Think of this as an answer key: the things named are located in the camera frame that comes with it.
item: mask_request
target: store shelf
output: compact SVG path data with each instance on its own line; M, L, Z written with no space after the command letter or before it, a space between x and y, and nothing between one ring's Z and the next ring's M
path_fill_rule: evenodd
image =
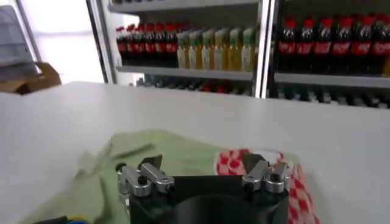
M390 88L390 78L339 76L296 73L275 73L275 82L301 83L331 86L358 86L371 88Z
M258 0L154 0L108 6L109 11L115 13L137 14L143 12L194 9L202 7L223 6L223 5L244 5L258 4Z
M226 79L251 81L251 72L227 72L227 71L208 71L192 70L180 68L162 68L162 67L145 67L145 66L118 66L119 72L135 72L153 75L167 75L179 77L209 78L209 79Z

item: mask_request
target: green cloth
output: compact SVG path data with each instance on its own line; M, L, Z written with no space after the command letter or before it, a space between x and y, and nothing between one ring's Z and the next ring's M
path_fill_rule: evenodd
M168 175L214 175L216 153L222 148L192 141L165 131L115 134L96 158L85 155L84 168L74 183L26 217L21 223L66 215L83 215L90 223L128 223L119 201L115 166L136 167L143 158L163 155L161 170Z

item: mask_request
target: cardboard box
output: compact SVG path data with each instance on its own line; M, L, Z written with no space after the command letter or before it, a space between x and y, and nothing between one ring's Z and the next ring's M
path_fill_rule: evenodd
M60 75L49 63L35 62L35 64L40 68L40 74L26 75L17 79L0 82L0 92L23 95L61 85Z

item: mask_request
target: red and white checkered cloth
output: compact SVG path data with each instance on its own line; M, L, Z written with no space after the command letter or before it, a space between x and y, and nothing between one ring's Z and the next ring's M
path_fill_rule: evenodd
M313 199L305 187L305 177L300 164L287 161L282 152L262 149L223 150L217 154L214 169L217 175L245 175L241 161L245 153L261 154L273 166L280 161L286 162L291 169L289 190L288 224L320 224L314 210Z

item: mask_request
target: table surface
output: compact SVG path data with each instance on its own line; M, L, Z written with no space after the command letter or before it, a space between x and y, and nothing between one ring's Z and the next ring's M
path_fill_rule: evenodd
M82 152L152 128L295 153L322 223L388 223L389 110L82 82L0 94L0 105L1 223L61 191Z

